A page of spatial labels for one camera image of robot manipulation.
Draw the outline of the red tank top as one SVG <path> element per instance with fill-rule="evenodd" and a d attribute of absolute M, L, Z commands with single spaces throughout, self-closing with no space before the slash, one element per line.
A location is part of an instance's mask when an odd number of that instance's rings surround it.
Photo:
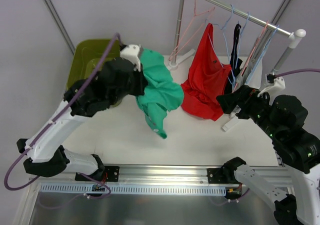
<path fill-rule="evenodd" d="M 181 87 L 184 99 L 181 108 L 205 120 L 218 120 L 223 110 L 217 96 L 225 93 L 231 66 L 220 62 L 214 50 L 214 27 L 209 23 L 194 55 L 188 76 Z"/>

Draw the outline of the green tank top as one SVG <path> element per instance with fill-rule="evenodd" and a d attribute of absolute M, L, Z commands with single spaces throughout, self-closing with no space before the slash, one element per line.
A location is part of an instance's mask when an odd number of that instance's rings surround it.
<path fill-rule="evenodd" d="M 145 121 L 150 129 L 162 139 L 167 138 L 164 119 L 168 113 L 178 109 L 184 100 L 184 92 L 176 83 L 165 65 L 162 54 L 145 49 L 140 57 L 143 75 L 148 85 L 144 95 L 136 97 L 138 108 L 144 113 Z"/>

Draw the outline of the light blue wire hanger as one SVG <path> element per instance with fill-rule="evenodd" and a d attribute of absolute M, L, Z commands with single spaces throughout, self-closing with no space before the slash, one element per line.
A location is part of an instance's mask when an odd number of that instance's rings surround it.
<path fill-rule="evenodd" d="M 228 47 L 228 42 L 227 42 L 225 31 L 226 31 L 226 28 L 228 26 L 230 19 L 232 18 L 233 14 L 234 14 L 234 6 L 232 4 L 230 4 L 230 7 L 231 7 L 231 14 L 230 14 L 229 18 L 225 21 L 223 26 L 220 26 L 218 23 L 211 23 L 208 18 L 205 19 L 205 23 L 208 23 L 208 24 L 210 23 L 213 26 L 218 26 L 219 30 L 222 32 L 222 36 L 223 36 L 224 43 L 225 43 L 226 56 L 227 56 L 229 64 L 231 64 L 231 54 L 229 53 L 229 47 Z M 235 75 L 232 70 L 231 70 L 231 78 L 229 78 L 228 81 L 229 81 L 231 87 L 233 88 L 233 86 L 235 85 Z"/>

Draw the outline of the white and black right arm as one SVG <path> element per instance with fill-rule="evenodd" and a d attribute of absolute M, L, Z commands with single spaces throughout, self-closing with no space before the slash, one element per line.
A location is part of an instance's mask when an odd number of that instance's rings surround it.
<path fill-rule="evenodd" d="M 236 92 L 219 95 L 225 114 L 235 107 L 239 119 L 251 119 L 272 141 L 274 150 L 290 174 L 294 194 L 277 189 L 254 172 L 240 157 L 225 162 L 213 174 L 215 179 L 246 185 L 273 211 L 280 225 L 320 223 L 320 140 L 303 126 L 308 111 L 293 95 L 270 95 L 247 85 Z"/>

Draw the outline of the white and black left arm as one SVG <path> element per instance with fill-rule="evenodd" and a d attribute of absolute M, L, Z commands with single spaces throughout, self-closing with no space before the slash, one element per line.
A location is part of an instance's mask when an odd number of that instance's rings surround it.
<path fill-rule="evenodd" d="M 127 95 L 143 95 L 147 85 L 143 65 L 121 57 L 105 62 L 93 78 L 76 81 L 41 131 L 17 141 L 19 152 L 27 155 L 23 162 L 25 172 L 45 178 L 69 172 L 77 173 L 82 181 L 101 181 L 105 166 L 97 154 L 79 154 L 62 144 L 97 112 L 109 109 Z"/>

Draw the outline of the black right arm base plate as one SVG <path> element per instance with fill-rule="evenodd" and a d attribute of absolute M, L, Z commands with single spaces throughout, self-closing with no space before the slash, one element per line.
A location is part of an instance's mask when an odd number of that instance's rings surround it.
<path fill-rule="evenodd" d="M 207 180 L 209 184 L 238 184 L 234 171 L 229 168 L 207 168 Z"/>

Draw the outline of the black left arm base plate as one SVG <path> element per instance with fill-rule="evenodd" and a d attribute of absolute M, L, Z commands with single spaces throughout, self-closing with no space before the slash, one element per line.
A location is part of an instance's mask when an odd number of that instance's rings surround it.
<path fill-rule="evenodd" d="M 87 175 L 98 182 L 118 182 L 120 167 L 115 165 L 105 165 L 103 169 L 98 169 L 93 174 Z"/>

